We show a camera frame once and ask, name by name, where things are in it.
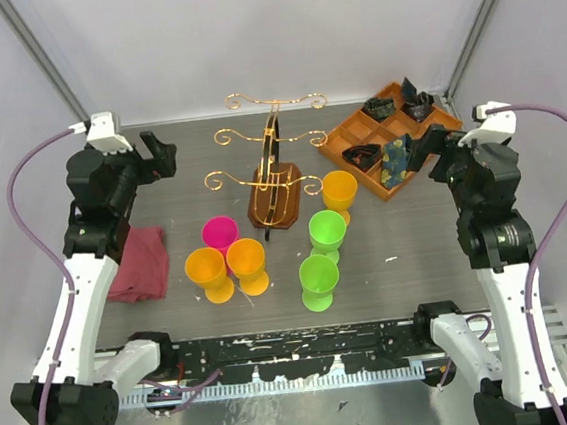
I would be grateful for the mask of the pink wine glass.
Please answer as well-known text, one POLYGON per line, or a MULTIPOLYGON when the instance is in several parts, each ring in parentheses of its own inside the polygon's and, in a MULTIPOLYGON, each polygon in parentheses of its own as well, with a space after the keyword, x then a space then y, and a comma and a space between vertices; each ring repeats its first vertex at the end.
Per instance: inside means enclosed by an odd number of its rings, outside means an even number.
POLYGON ((236 221, 228 216, 213 217, 204 224, 201 237, 207 247, 217 249, 226 256, 230 246, 239 239, 239 227, 236 221))

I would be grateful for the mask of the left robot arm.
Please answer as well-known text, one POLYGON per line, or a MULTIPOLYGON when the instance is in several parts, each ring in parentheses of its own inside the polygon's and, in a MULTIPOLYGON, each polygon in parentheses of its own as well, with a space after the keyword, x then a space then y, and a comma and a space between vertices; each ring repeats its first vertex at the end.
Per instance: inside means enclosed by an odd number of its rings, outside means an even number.
POLYGON ((138 383, 146 377, 167 381, 177 371, 169 334, 155 331, 135 332, 105 365, 94 366, 137 190, 173 177, 177 168, 175 145, 150 131, 139 136, 151 157, 135 148, 110 155, 87 144, 67 162, 73 199, 59 260, 63 287, 39 363, 29 381, 13 385, 10 396, 30 425, 115 425, 120 401, 138 383))

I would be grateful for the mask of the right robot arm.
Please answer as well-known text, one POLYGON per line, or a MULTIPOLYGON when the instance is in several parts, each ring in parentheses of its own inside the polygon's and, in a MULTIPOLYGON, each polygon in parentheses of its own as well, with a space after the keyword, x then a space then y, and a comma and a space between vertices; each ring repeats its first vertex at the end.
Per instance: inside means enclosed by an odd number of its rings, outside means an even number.
POLYGON ((436 124, 411 143, 409 170, 439 157, 430 176, 453 195, 458 242, 488 299, 499 350, 484 346, 451 301, 417 307, 414 339, 421 350, 441 349, 454 362, 475 391, 479 425, 567 425, 567 386, 547 333, 539 276, 528 272, 536 242, 514 207, 521 172, 508 146, 511 134, 436 124))

